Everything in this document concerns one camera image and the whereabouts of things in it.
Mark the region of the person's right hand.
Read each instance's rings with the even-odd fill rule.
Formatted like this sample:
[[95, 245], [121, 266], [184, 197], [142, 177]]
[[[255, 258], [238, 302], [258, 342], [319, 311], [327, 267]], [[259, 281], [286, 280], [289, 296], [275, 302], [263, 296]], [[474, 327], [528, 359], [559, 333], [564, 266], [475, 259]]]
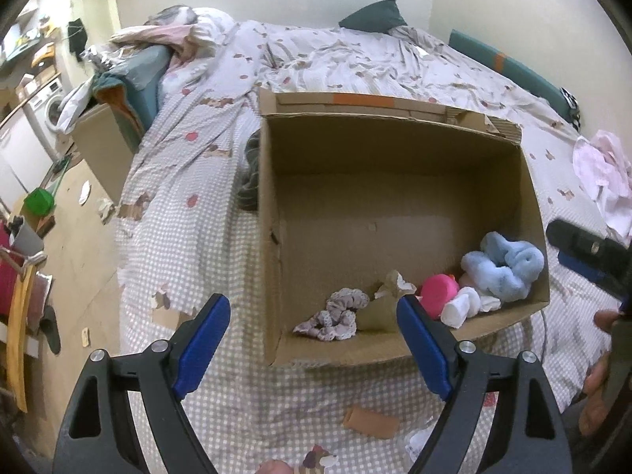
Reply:
[[[599, 310], [593, 317], [593, 323], [602, 332], [612, 331], [614, 323], [620, 318], [617, 311]], [[578, 429], [582, 436], [597, 432], [608, 416], [608, 405], [604, 402], [603, 392], [609, 373], [609, 353], [602, 355], [594, 365], [584, 382], [583, 393], [587, 402], [578, 418]]]

